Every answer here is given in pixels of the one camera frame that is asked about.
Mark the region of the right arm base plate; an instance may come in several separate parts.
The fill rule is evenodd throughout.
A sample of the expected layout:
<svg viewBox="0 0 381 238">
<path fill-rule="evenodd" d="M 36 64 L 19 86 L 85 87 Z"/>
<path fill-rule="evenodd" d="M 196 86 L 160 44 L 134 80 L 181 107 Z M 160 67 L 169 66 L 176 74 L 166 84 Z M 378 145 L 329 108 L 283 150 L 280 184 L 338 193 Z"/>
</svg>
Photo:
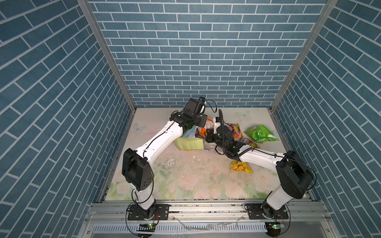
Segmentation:
<svg viewBox="0 0 381 238">
<path fill-rule="evenodd" d="M 289 218 L 289 212 L 285 205 L 283 205 L 279 210 L 274 210 L 269 205 L 247 203 L 244 204 L 244 209 L 247 211 L 250 220 Z"/>
</svg>

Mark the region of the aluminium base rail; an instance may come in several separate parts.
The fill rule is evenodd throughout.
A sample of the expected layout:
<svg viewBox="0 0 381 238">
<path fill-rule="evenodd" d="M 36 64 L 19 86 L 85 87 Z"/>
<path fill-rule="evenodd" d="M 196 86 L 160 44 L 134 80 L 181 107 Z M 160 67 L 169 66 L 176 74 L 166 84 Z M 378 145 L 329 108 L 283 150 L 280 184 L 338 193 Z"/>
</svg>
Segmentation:
<svg viewBox="0 0 381 238">
<path fill-rule="evenodd" d="M 337 238 L 325 206 L 300 199 L 272 219 L 260 200 L 158 201 L 148 219 L 130 201 L 91 205 L 81 238 Z"/>
</svg>

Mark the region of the green snack packet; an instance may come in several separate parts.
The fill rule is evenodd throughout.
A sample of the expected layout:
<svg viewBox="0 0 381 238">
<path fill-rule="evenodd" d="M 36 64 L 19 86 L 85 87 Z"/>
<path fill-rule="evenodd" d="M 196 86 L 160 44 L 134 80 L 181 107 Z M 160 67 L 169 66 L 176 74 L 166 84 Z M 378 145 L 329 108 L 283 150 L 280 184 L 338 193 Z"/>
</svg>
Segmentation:
<svg viewBox="0 0 381 238">
<path fill-rule="evenodd" d="M 274 133 L 264 125 L 252 127 L 246 130 L 244 133 L 260 144 L 264 142 L 279 141 Z"/>
</svg>

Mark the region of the colourful paper gift bag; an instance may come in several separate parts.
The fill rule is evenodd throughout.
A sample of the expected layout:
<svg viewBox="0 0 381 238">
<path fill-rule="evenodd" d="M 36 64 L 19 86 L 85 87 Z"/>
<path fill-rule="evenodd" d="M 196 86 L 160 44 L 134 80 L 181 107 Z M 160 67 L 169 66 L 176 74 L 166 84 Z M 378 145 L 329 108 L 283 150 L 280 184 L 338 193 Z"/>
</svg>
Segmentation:
<svg viewBox="0 0 381 238">
<path fill-rule="evenodd" d="M 204 128 L 214 128 L 214 118 L 207 118 Z M 195 135 L 195 138 L 185 139 L 177 138 L 174 144 L 179 150 L 193 151 L 193 150 L 213 150 L 216 147 L 215 143 L 208 143 L 204 138 Z"/>
</svg>

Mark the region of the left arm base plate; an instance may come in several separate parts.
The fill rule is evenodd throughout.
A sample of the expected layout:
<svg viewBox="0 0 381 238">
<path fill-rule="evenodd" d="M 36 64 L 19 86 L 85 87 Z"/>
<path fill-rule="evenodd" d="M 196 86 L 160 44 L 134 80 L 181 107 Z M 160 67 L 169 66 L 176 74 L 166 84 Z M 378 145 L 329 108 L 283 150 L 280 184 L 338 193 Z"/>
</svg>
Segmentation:
<svg viewBox="0 0 381 238">
<path fill-rule="evenodd" d="M 127 209 L 127 220 L 129 221 L 148 221 L 148 220 L 168 220 L 169 204 L 154 203 L 147 210 L 139 205 L 132 203 Z"/>
</svg>

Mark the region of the orange white snack packet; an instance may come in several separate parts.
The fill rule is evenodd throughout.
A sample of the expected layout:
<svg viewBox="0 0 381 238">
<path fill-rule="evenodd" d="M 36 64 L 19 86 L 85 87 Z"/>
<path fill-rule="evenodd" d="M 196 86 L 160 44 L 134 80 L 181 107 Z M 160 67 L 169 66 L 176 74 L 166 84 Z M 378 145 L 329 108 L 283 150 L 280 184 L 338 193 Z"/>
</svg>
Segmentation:
<svg viewBox="0 0 381 238">
<path fill-rule="evenodd" d="M 214 128 L 200 128 L 200 127 L 197 127 L 196 129 L 196 136 L 199 136 L 201 138 L 206 138 L 209 134 L 214 134 Z"/>
</svg>

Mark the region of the yellow snack packet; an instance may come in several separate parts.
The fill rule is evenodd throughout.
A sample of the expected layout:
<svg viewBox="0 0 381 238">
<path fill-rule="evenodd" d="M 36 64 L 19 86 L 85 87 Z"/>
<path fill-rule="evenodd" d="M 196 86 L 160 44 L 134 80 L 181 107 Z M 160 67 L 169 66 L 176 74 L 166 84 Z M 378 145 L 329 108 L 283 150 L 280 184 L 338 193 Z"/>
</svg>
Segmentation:
<svg viewBox="0 0 381 238">
<path fill-rule="evenodd" d="M 231 166 L 232 171 L 245 172 L 248 174 L 253 173 L 252 169 L 249 167 L 248 163 L 246 163 L 246 162 L 239 162 L 239 161 L 234 160 L 230 166 Z"/>
</svg>

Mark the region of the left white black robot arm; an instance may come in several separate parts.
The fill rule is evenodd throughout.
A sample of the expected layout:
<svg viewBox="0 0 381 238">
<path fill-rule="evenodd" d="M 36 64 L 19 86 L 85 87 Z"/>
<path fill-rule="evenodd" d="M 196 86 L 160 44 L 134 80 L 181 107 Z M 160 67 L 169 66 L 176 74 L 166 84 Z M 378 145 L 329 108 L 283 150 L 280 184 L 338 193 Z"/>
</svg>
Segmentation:
<svg viewBox="0 0 381 238">
<path fill-rule="evenodd" d="M 137 149 L 128 148 L 123 153 L 122 175 L 133 187 L 137 204 L 143 211 L 154 207 L 154 172 L 157 157 L 176 139 L 192 127 L 204 127 L 207 115 L 204 113 L 207 100 L 204 97 L 190 98 L 180 111 L 174 111 L 164 128 L 148 142 Z"/>
</svg>

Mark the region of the teal snack packet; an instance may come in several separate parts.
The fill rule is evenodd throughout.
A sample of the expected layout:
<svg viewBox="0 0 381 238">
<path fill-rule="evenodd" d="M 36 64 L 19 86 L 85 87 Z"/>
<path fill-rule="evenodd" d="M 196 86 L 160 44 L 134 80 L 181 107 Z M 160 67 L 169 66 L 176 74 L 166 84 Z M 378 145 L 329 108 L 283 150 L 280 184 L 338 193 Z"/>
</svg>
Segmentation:
<svg viewBox="0 0 381 238">
<path fill-rule="evenodd" d="M 197 129 L 197 126 L 193 126 L 191 129 L 187 130 L 187 131 L 181 136 L 181 138 L 185 138 L 185 139 L 195 138 L 196 129 Z"/>
</svg>

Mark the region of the multicolour snack packet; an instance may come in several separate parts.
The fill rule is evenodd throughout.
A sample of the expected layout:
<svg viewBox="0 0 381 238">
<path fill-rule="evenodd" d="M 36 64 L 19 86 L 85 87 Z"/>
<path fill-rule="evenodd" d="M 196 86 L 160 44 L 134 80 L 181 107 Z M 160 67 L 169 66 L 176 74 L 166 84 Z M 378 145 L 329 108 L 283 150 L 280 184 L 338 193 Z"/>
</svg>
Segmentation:
<svg viewBox="0 0 381 238">
<path fill-rule="evenodd" d="M 245 137 L 243 137 L 242 139 L 241 139 L 241 143 L 244 143 L 244 144 L 246 144 L 246 145 L 249 145 L 249 146 L 251 146 L 251 147 L 253 147 L 253 148 L 260 148 L 255 142 L 253 142 L 253 141 L 251 141 L 250 139 L 248 139 L 248 138 L 245 138 Z"/>
</svg>

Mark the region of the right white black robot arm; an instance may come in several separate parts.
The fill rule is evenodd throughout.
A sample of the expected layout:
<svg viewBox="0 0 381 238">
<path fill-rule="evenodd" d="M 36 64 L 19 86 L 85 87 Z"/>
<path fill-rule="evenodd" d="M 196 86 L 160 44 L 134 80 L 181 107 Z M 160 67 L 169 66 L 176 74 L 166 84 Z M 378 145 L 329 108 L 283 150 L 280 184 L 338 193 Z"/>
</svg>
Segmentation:
<svg viewBox="0 0 381 238">
<path fill-rule="evenodd" d="M 232 160 L 259 165 L 278 175 L 280 185 L 261 205 L 262 214 L 268 219 L 277 216 L 292 199 L 301 199 L 316 178 L 314 171 L 295 152 L 288 151 L 280 155 L 238 142 L 227 126 L 207 129 L 206 142 L 215 143 L 216 147 L 222 149 L 223 155 Z"/>
</svg>

